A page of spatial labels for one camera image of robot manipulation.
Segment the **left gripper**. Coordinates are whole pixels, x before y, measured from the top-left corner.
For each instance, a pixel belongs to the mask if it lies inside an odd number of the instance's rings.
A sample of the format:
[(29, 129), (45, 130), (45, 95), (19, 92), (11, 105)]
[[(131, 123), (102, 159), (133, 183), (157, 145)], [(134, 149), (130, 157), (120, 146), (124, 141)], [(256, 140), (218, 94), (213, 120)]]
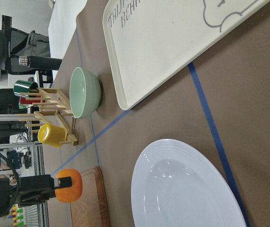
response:
[(19, 206), (32, 206), (55, 198), (54, 188), (72, 187), (70, 176), (53, 179), (50, 175), (36, 175), (20, 178), (20, 191), (16, 203)]

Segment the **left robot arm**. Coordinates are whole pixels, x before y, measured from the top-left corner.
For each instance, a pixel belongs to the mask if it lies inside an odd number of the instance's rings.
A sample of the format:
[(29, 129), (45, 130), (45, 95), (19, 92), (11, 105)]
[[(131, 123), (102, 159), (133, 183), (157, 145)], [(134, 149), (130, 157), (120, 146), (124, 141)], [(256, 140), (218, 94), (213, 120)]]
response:
[(8, 161), (16, 184), (11, 185), (8, 178), (0, 178), (0, 218), (8, 214), (14, 204), (21, 207), (37, 205), (54, 198), (56, 190), (72, 187), (70, 176), (56, 180), (50, 175), (19, 177), (13, 163), (0, 153), (1, 159)]

